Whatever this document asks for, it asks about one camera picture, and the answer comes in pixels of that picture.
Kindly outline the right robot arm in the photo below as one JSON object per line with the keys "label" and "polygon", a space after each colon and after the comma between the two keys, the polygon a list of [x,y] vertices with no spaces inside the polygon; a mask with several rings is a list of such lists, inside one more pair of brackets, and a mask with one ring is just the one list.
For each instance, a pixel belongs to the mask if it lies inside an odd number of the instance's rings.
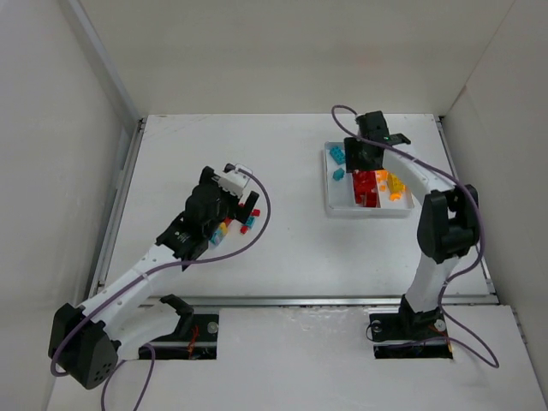
{"label": "right robot arm", "polygon": [[397,312],[370,316],[376,343],[423,340],[434,336],[444,321],[440,294],[460,258],[480,239],[476,216],[478,194],[414,154],[403,134],[391,134],[380,111],[357,116],[358,134],[344,141],[349,172],[386,170],[396,176],[420,203],[417,242],[420,262]]}

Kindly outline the yellow butterfly lego block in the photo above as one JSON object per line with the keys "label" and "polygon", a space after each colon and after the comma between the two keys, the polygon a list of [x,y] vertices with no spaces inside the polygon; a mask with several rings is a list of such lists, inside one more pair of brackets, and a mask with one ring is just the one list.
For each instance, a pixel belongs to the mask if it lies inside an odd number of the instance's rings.
{"label": "yellow butterfly lego block", "polygon": [[400,194],[406,190],[406,186],[403,182],[393,173],[387,174],[386,183],[392,194]]}

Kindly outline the teal long lego brick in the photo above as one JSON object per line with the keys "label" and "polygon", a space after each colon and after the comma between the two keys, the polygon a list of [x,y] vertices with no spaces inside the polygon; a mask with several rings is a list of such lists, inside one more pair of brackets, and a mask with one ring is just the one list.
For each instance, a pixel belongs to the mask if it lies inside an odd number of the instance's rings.
{"label": "teal long lego brick", "polygon": [[346,163],[346,156],[339,146],[333,146],[329,149],[329,154],[331,155],[331,158],[336,162],[338,165],[342,165]]}

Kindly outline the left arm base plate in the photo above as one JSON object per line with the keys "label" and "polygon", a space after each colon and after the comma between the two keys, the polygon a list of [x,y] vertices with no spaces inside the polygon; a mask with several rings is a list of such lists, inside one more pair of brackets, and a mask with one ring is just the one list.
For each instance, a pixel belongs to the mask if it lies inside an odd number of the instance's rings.
{"label": "left arm base plate", "polygon": [[190,328],[150,342],[157,360],[215,360],[220,326],[219,312],[196,313]]}

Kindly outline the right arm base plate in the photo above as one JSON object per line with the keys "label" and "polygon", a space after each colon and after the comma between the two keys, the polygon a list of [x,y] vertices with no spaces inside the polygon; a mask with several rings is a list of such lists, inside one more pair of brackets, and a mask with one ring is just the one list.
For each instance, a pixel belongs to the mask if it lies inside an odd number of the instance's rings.
{"label": "right arm base plate", "polygon": [[411,324],[400,313],[370,313],[366,337],[373,343],[376,360],[452,360],[444,316]]}

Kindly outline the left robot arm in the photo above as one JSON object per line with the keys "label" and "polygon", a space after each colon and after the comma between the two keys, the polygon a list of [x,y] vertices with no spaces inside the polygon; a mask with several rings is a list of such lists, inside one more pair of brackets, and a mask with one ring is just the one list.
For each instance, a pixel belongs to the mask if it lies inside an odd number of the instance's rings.
{"label": "left robot arm", "polygon": [[245,223],[258,199],[267,196],[266,191],[246,190],[253,179],[252,171],[242,165],[227,164],[220,173],[206,166],[183,211],[133,267],[92,298],[58,308],[48,347],[51,374],[70,376],[92,390],[119,363],[138,359],[149,342],[186,333],[194,310],[182,298],[165,295],[152,308],[139,308],[189,266],[212,262],[203,255],[221,223]]}

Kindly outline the red stepped lego block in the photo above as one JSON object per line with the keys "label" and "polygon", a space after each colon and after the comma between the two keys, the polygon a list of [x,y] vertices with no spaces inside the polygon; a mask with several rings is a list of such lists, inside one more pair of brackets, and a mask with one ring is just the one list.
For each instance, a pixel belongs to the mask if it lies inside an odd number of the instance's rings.
{"label": "red stepped lego block", "polygon": [[354,202],[365,208],[378,207],[377,177],[374,171],[358,171],[352,173]]}

